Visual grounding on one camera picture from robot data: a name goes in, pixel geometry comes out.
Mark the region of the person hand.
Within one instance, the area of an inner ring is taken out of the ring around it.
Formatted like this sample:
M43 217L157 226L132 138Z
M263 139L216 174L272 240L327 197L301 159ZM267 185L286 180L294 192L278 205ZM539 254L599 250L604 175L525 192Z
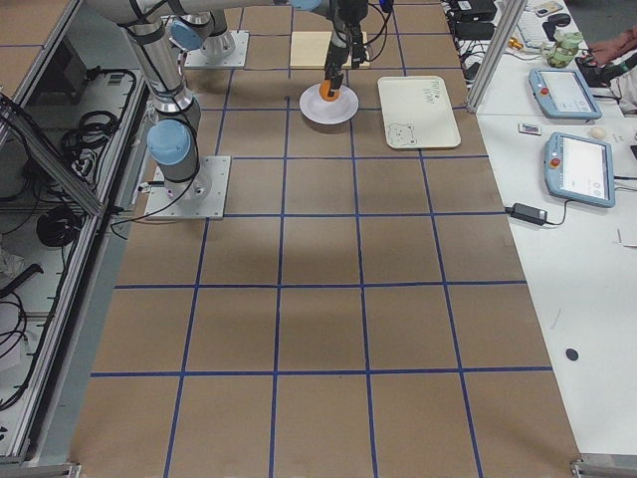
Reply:
M635 50L636 43L636 27L633 26L617 37L590 44L588 51L599 65L606 65L626 53Z

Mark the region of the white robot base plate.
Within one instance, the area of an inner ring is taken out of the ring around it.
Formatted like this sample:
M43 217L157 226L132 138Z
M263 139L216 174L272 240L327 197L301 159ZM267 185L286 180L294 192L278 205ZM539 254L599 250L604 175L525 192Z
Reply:
M208 37L197 50L190 51L185 60L189 70L243 68L246 63L249 32L228 30Z
M230 168L229 155L202 156L194 180L177 184L156 166L153 180L160 184L150 187L144 213L150 220L222 219Z

